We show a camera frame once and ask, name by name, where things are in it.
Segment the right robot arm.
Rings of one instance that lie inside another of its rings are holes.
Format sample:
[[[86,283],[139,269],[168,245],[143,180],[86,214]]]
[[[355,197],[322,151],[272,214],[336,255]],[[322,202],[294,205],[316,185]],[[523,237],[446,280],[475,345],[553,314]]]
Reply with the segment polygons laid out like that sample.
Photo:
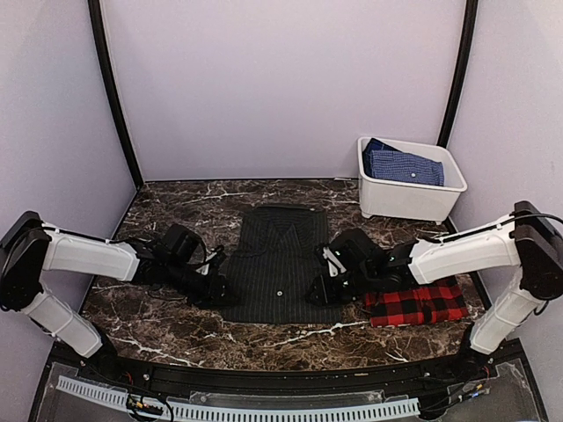
[[[562,296],[562,220],[527,200],[493,222],[447,236],[416,238],[384,248],[362,229],[348,229],[317,255],[323,266],[307,290],[308,303],[328,307],[362,294],[429,287],[465,273],[510,269],[512,276],[485,314],[468,331],[465,349],[449,363],[459,382],[472,378],[483,357],[530,314]]]

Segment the black pinstriped long sleeve shirt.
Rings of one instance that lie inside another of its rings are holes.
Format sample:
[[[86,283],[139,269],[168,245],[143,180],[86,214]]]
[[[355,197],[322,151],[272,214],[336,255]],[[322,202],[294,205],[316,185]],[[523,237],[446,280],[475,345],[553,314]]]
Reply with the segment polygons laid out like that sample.
[[[227,279],[240,297],[223,320],[242,324],[335,324],[341,307],[305,301],[322,273],[315,249],[328,241],[325,210],[290,205],[254,207],[243,216]]]

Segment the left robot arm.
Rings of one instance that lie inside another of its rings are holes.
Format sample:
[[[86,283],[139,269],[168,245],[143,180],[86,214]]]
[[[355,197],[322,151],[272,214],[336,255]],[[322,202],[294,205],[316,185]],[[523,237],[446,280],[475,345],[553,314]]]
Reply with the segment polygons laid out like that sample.
[[[234,306],[238,298],[219,269],[224,248],[209,251],[199,235],[173,224],[153,240],[110,240],[51,226],[23,213],[1,240],[1,309],[28,316],[52,337],[89,360],[105,383],[124,375],[123,362],[105,333],[44,284],[47,272],[107,277],[144,286],[167,286],[202,309]]]

